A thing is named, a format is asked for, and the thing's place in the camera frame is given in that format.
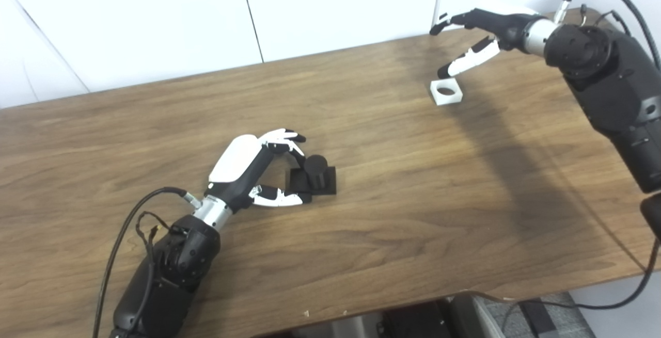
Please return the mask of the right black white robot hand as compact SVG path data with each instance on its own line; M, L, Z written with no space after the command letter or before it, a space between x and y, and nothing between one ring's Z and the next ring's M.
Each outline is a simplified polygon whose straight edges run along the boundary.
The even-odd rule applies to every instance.
M509 10L506 14L474 8L468 12L448 17L447 13L439 16L439 22L432 26L430 34L437 36L450 25L465 29L479 28L493 36L484 37L472 45L466 53L446 63L437 71L439 79L454 78L476 66L491 60L501 51L518 49L526 51L525 38L535 22L547 19L538 13L529 13L524 9Z

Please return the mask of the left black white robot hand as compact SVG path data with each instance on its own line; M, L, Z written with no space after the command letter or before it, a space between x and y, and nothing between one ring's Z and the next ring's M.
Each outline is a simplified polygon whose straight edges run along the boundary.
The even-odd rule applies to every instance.
M234 214L253 204L275 208L312 202L309 193L258 183L277 155L288 153L297 163L305 163L305 154L298 146L305 140L303 135L287 128L260 137L243 134L234 138L213 167L204 195L223 201Z

